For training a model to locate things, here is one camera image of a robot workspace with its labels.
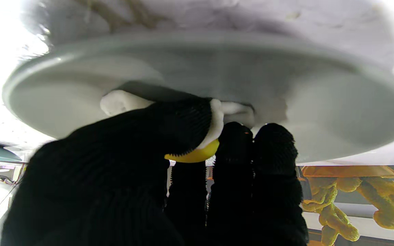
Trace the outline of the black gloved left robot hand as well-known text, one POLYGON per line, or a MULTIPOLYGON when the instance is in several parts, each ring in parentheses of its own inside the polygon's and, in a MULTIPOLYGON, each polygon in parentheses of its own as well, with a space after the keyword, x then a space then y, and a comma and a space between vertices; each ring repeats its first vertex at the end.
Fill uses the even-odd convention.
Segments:
POLYGON ((1 246, 306 246, 292 134, 242 105, 156 102, 31 157, 1 246))

